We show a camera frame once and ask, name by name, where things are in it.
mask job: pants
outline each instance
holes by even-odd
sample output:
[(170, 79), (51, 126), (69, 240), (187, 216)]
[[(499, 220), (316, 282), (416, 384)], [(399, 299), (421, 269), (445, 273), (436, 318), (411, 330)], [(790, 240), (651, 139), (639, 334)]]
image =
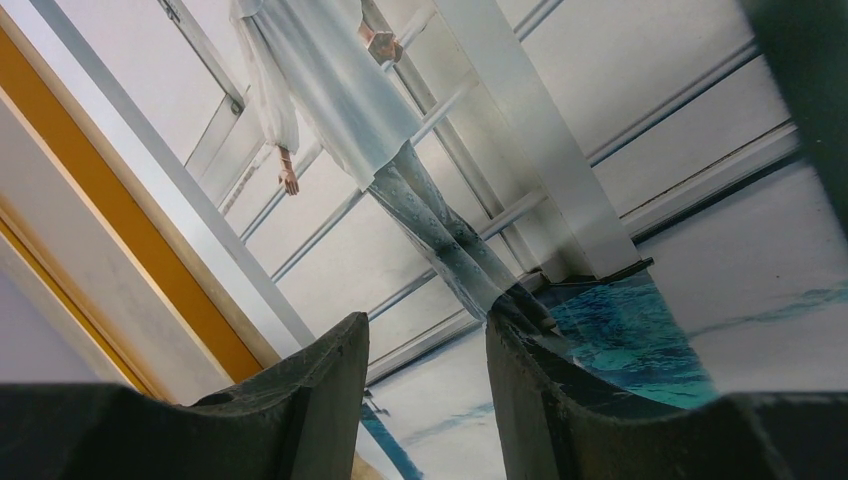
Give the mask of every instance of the pants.
[(368, 193), (401, 225), (474, 318), (485, 321), (496, 308), (525, 331), (551, 326), (547, 309), (445, 203), (409, 142), (375, 174)]

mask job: black object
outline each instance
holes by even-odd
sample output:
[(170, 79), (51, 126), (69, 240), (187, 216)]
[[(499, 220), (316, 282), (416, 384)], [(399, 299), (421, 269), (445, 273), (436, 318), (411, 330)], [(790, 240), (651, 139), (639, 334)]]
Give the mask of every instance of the black object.
[(739, 3), (848, 234), (848, 2)]
[(509, 479), (827, 479), (848, 472), (848, 394), (738, 394), (679, 410), (548, 353), (493, 315), (486, 333)]
[(349, 480), (367, 362), (360, 313), (191, 407), (119, 385), (2, 386), (0, 478)]

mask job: light blue shirt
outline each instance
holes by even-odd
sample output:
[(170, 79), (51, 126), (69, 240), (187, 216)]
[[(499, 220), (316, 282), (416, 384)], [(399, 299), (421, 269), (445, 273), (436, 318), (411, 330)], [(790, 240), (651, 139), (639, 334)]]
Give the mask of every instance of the light blue shirt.
[(361, 0), (232, 0), (231, 21), (269, 143), (297, 152), (294, 99), (365, 190), (421, 127), (362, 44)]

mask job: yellow stripe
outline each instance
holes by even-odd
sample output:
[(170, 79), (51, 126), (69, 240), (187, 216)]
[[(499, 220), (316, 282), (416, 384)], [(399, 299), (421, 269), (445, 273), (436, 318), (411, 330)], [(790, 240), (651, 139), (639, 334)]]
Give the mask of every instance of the yellow stripe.
[(230, 377), (239, 382), (261, 370), (257, 359), (144, 214), (106, 160), (27, 61), (25, 37), (10, 22), (0, 32), (0, 88), (56, 154), (153, 280)]
[(109, 359), (112, 360), (112, 363), (115, 364), (116, 367), (124, 374), (125, 377), (130, 381), (130, 383), (140, 392), (154, 396), (153, 393), (147, 388), (144, 382), (135, 374), (132, 368), (121, 358), (121, 355), (112, 348), (112, 345), (103, 338), (103, 335), (94, 328), (91, 320), (82, 313), (82, 310), (77, 306), (76, 303), (71, 300), (67, 293), (59, 286), (56, 280), (47, 272), (47, 269), (38, 261), (35, 255), (32, 254), (29, 248), (25, 245), (25, 243), (21, 240), (21, 238), (15, 233), (12, 227), (6, 223), (6, 220), (3, 217), (8, 215), (7, 212), (0, 213), (0, 235), (6, 237), (12, 247), (18, 252), (18, 254), (29, 264), (30, 268), (41, 278), (41, 281), (44, 282), (45, 285), (53, 292), (53, 295), (59, 299), (60, 302), (71, 312), (71, 315), (74, 316), (77, 323), (82, 326), (83, 329), (97, 342), (97, 345), (106, 352), (106, 355), (109, 356)]

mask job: person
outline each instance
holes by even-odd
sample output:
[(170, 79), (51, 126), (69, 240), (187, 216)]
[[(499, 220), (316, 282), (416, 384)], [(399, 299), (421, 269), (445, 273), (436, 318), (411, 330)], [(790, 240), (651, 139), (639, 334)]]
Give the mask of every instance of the person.
[(410, 142), (421, 121), (380, 68), (403, 51), (393, 34), (365, 24), (361, 0), (232, 0), (231, 21), (249, 98), (279, 150), (289, 195), (300, 192), (291, 160), (296, 98), (334, 161), (397, 221), (472, 316), (485, 322), (494, 309), (532, 335), (555, 327), (421, 164)]

